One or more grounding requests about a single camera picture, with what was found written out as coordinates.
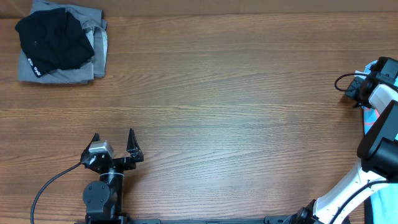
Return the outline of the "light blue t-shirt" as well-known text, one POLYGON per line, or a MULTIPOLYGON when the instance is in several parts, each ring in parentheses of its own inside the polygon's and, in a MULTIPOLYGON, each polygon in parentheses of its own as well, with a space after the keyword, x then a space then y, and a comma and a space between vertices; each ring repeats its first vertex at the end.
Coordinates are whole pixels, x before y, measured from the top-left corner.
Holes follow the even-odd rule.
MULTIPOLYGON (((363 73, 369 74, 376 60, 365 66, 363 73)), ((364 133, 366 134, 379 117, 374 109, 362 107, 364 133)), ((395 224, 397 223, 397 184, 392 184, 373 193, 364 202, 365 224, 395 224)))

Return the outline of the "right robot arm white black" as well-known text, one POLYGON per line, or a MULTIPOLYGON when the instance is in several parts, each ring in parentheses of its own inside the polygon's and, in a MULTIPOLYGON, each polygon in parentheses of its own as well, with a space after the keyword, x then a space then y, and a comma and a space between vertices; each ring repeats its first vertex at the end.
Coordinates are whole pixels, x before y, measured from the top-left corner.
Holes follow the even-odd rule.
POLYGON ((354 167, 327 194, 313 200, 284 223, 339 224, 362 202, 397 183, 397 86, 378 80, 368 103, 379 113, 357 148, 354 167))

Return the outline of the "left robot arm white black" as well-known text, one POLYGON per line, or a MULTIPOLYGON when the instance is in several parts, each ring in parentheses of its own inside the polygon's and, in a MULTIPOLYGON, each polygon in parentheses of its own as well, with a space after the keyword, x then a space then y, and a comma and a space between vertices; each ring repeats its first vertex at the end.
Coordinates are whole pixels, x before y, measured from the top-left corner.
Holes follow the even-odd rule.
POLYGON ((126 151, 128 156, 114 158, 110 143, 96 133, 82 152, 81 164, 99 174, 99 179, 83 191, 85 223, 132 223, 129 214, 123 212, 124 172, 134 170, 144 160, 133 129, 129 130, 126 151))

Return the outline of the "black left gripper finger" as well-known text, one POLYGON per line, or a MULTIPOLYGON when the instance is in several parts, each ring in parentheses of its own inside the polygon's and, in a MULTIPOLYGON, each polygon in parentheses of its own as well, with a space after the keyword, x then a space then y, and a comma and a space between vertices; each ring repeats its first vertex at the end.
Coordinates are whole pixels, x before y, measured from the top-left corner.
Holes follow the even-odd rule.
POLYGON ((138 145, 136 135, 132 128, 129 130, 126 151, 130 154, 130 157, 133 159, 134 162, 143 162, 144 161, 143 152, 141 151, 141 149, 138 145))
POLYGON ((83 152, 82 152, 82 156, 84 156, 85 154, 87 154, 88 153, 88 151, 89 151, 89 148, 90 148, 90 146, 91 146, 91 144, 93 143, 93 142, 96 142, 96 141, 99 141, 100 140, 100 135, 98 134, 98 133, 95 133, 94 134, 94 136, 93 136, 93 138, 91 139, 91 141, 90 141, 90 143, 87 145, 87 147, 83 150, 83 152))

